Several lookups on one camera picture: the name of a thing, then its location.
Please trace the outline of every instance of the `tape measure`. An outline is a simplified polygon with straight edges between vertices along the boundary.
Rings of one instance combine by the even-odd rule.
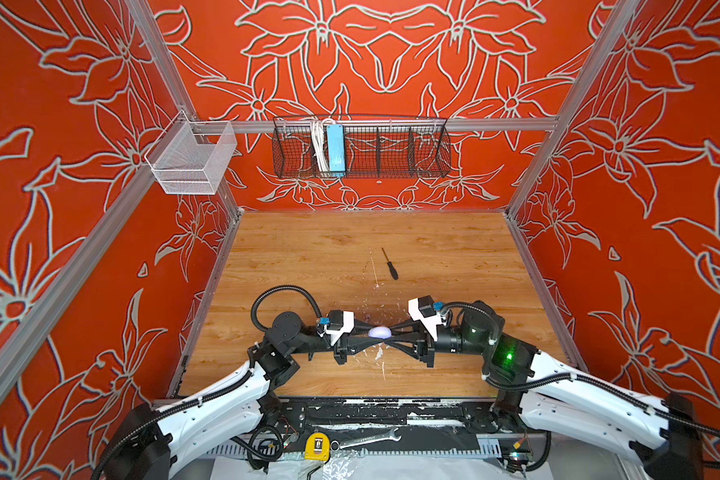
[[[305,460],[320,460],[327,462],[331,455],[330,442],[325,433],[313,433],[307,439],[307,445],[304,448]]]

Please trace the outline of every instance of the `wooden tabletop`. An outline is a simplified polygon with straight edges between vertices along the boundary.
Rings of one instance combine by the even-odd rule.
[[[382,248],[399,273],[393,280]],[[262,340],[250,306],[264,290],[291,283],[306,288],[322,313],[391,325],[408,318],[412,298],[482,300],[506,319],[504,331],[564,360],[501,214],[455,212],[246,212],[180,393],[191,395],[247,360]],[[259,307],[264,325],[284,311],[307,324],[315,314],[298,293],[271,295]],[[339,366],[331,353],[301,369],[279,395],[493,396],[480,379],[480,356],[438,353],[434,368],[395,349],[374,346]]]

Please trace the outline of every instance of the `robotic arm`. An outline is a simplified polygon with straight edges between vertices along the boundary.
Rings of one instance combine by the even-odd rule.
[[[296,290],[307,296],[316,314],[307,326],[294,312],[283,312],[266,328],[256,310],[269,294]],[[459,308],[454,321],[451,309]],[[386,339],[365,336],[373,326],[352,312],[323,317],[314,299],[300,287],[280,286],[263,293],[251,318],[264,339],[248,349],[249,361],[226,378],[173,405],[135,408],[118,428],[94,470],[110,480],[166,480],[194,458],[231,438],[254,456],[267,455],[236,436],[269,428],[282,404],[273,391],[298,370],[293,353],[333,352],[339,365],[349,355],[384,342],[434,366],[436,352],[481,355],[482,379],[499,390],[493,406],[497,428],[557,432],[610,450],[643,466],[654,480],[703,478],[699,432],[720,431],[693,421],[692,403],[677,394],[661,398],[632,392],[565,365],[536,347],[503,333],[504,319],[478,302],[433,302],[429,296],[408,304],[410,320],[391,326]],[[282,453],[282,439],[278,437]],[[532,470],[516,462],[511,471]]]

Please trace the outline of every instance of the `red floral wallpaper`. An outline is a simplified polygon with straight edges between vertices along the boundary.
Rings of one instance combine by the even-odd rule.
[[[720,428],[720,2],[641,3],[518,223],[591,371]]]
[[[0,346],[176,113],[122,0],[0,0]],[[0,478],[87,478],[166,394],[222,238],[156,184],[0,408]]]
[[[555,116],[615,1],[150,0],[200,116]],[[538,132],[453,138],[440,180],[279,180],[264,134],[227,181],[256,210],[503,208]]]

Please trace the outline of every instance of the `screwdriver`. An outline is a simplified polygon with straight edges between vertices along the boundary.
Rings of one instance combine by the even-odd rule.
[[[392,275],[392,278],[397,280],[398,279],[398,272],[394,269],[392,266],[392,262],[389,261],[389,257],[387,256],[387,253],[384,252],[384,249],[382,248],[382,252],[384,253],[384,258],[387,259],[387,266],[389,267],[389,274]]]

